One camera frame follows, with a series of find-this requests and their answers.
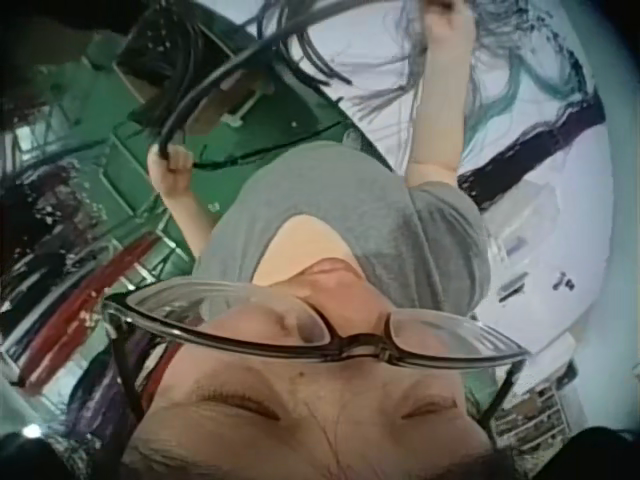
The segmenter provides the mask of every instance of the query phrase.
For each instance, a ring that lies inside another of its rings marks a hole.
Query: eye
[[[283,332],[300,340],[303,345],[321,345],[328,341],[327,329],[308,312],[291,311],[279,318]]]
[[[253,413],[255,415],[259,415],[261,417],[267,418],[269,420],[274,420],[276,422],[280,421],[280,415],[260,400],[256,400],[249,395],[244,393],[231,393],[231,392],[222,392],[219,390],[206,390],[204,392],[198,393],[197,402],[213,402],[222,405],[227,405],[230,407],[238,408],[240,410],[244,410],[249,413]]]
[[[456,410],[458,403],[454,398],[430,398],[428,402],[421,403],[418,407],[413,408],[409,413],[404,414],[402,420],[409,420],[416,417],[426,417],[436,413]]]

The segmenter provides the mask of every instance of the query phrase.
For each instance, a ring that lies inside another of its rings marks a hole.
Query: gray t-shirt
[[[480,212],[457,188],[407,188],[367,155],[331,142],[288,151],[256,173],[215,229],[194,276],[251,282],[278,230],[296,215],[333,228],[367,279],[401,308],[469,314],[490,281]]]

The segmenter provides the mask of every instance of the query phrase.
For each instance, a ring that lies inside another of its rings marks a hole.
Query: white wall
[[[563,5],[592,67],[607,113],[614,179],[611,256],[601,297],[586,315],[576,386],[592,425],[639,428],[638,163],[640,74],[615,31],[586,2]]]

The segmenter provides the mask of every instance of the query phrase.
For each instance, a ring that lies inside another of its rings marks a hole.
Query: black wire
[[[165,159],[169,158],[169,142],[177,130],[189,120],[193,112],[200,105],[200,102],[207,98],[214,88],[220,85],[221,82],[229,78],[238,70],[244,68],[260,54],[273,51],[273,49],[283,40],[286,40],[298,32],[304,31],[316,23],[365,5],[387,1],[390,0],[340,0],[332,3],[331,5],[320,7],[314,12],[293,19],[291,23],[285,25],[281,30],[256,42],[239,55],[226,62],[205,78],[196,88],[194,88],[184,98],[184,100],[180,102],[178,108],[164,124],[158,139],[160,156]]]
[[[278,17],[276,19],[276,29],[278,31],[282,30],[288,23],[287,18],[289,15],[289,8],[287,5],[287,3],[282,5],[280,10],[278,11]],[[290,39],[287,38],[280,42],[280,55],[282,56],[282,60],[284,61],[285,65],[291,71],[296,80],[312,89],[320,86],[328,87],[329,85],[331,85],[328,81],[314,77],[310,73],[307,73],[302,68],[300,68],[300,66],[293,59],[289,41]]]
[[[125,348],[126,340],[123,337],[122,329],[118,328],[119,325],[117,319],[114,319],[113,321],[109,319],[105,320],[107,320],[107,323],[113,330],[109,333],[109,343],[111,345],[113,360],[116,364],[116,371],[120,377],[120,386],[122,387],[122,391],[127,399],[131,413],[133,413],[133,416],[138,422],[141,422],[144,418],[144,407],[142,406],[140,394],[136,390],[135,377],[127,363],[127,352]]]
[[[255,16],[258,40],[262,40],[264,38],[264,24],[267,21],[267,14],[277,6],[280,1],[281,0],[263,0],[260,10],[258,10],[258,13]]]
[[[309,11],[311,11],[313,9],[315,2],[316,0],[295,0],[292,3],[289,2],[282,5],[282,7],[280,8],[280,11],[278,12],[277,28],[281,30],[285,24],[290,22],[290,18],[299,18],[305,13],[308,13]],[[311,63],[311,66],[315,68],[316,71],[320,72],[322,75],[324,75],[327,78],[331,78],[331,72],[325,69],[324,65],[318,62],[316,57],[311,53],[311,51],[307,47],[307,44],[304,41],[304,35],[306,33],[307,33],[306,31],[303,31],[303,32],[298,32],[296,34],[296,39],[298,40],[298,44],[300,45],[300,49],[302,50],[302,55],[309,61],[309,63]],[[287,39],[284,42],[282,42],[283,48],[281,50],[286,52],[286,54],[291,58],[289,41],[290,39]],[[314,78],[317,84],[325,84],[326,86],[330,85],[330,83],[325,80],[317,79],[312,75],[309,75],[309,76],[311,78]]]
[[[202,69],[203,33],[191,6],[190,2],[184,2],[153,9],[146,16],[146,23],[138,25],[136,35],[130,37],[119,58],[119,64],[134,70],[134,76],[140,74],[142,67],[156,77],[167,78],[160,91],[128,117],[155,135],[197,84],[197,75]],[[159,33],[161,26],[164,27],[162,34]]]
[[[295,145],[304,143],[304,142],[306,142],[308,140],[312,140],[312,139],[314,139],[316,137],[319,137],[323,133],[328,132],[329,130],[331,130],[331,129],[339,126],[339,125],[343,125],[343,124],[344,124],[344,121],[341,120],[341,121],[332,123],[331,125],[329,125],[329,126],[327,126],[325,128],[322,128],[322,129],[317,130],[317,131],[315,131],[313,133],[305,135],[304,137],[298,138],[296,140],[293,140],[293,141],[290,141],[290,142],[287,142],[287,143],[282,143],[282,144],[274,145],[274,146],[271,146],[271,147],[260,148],[258,150],[254,150],[252,152],[244,153],[242,155],[238,155],[236,157],[232,157],[230,159],[227,159],[227,160],[224,160],[224,161],[221,161],[221,162],[207,162],[207,163],[198,162],[198,163],[195,163],[193,165],[193,168],[196,168],[198,170],[206,170],[206,171],[210,171],[211,172],[211,171],[222,170],[222,169],[230,168],[230,167],[237,167],[237,166],[239,166],[241,164],[241,162],[243,162],[242,164],[244,165],[245,164],[244,161],[246,161],[246,160],[249,160],[249,159],[252,159],[252,158],[255,158],[255,157],[259,157],[261,155],[266,155],[268,153],[272,153],[272,152],[275,152],[275,151],[278,151],[278,150],[283,150],[285,148],[293,147]],[[203,150],[201,152],[201,155],[204,154],[205,150],[206,150],[206,148],[203,148]]]
[[[303,40],[304,40],[304,44],[306,45],[306,47],[310,50],[310,53],[315,55],[317,61],[320,62],[320,64],[324,65],[325,69],[327,69],[327,71],[329,72],[330,78],[333,78],[335,80],[340,80],[342,83],[345,83],[346,85],[349,85],[349,86],[353,85],[353,81],[349,77],[347,77],[344,74],[340,73],[338,70],[333,68],[329,64],[329,62],[327,62],[327,60],[325,60],[325,58],[322,56],[322,54],[320,53],[318,48],[311,41],[311,37],[309,35],[309,32],[305,32],[304,33],[304,39]]]
[[[478,419],[478,425],[485,431],[489,432],[491,429],[491,420],[495,417],[500,407],[504,404],[505,400],[513,390],[513,387],[518,380],[518,375],[524,369],[526,361],[519,361],[514,363],[511,368],[507,371],[504,382],[498,389],[496,396],[491,401],[491,404],[487,407],[487,409],[482,413],[480,418]]]

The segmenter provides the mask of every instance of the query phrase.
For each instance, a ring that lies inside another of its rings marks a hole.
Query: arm
[[[164,198],[164,204],[171,212],[182,236],[187,241],[191,253],[199,258],[207,247],[211,232],[219,218],[214,216],[198,202],[193,192],[178,198]]]
[[[451,0],[449,9],[427,5],[425,24],[429,51],[407,184],[440,181],[457,186],[475,20],[463,0]]]
[[[168,161],[160,158],[157,147],[149,151],[147,164],[151,184],[171,212],[191,253],[198,258],[209,243],[219,218],[200,205],[191,191],[193,155],[182,147],[172,145],[169,157]]]

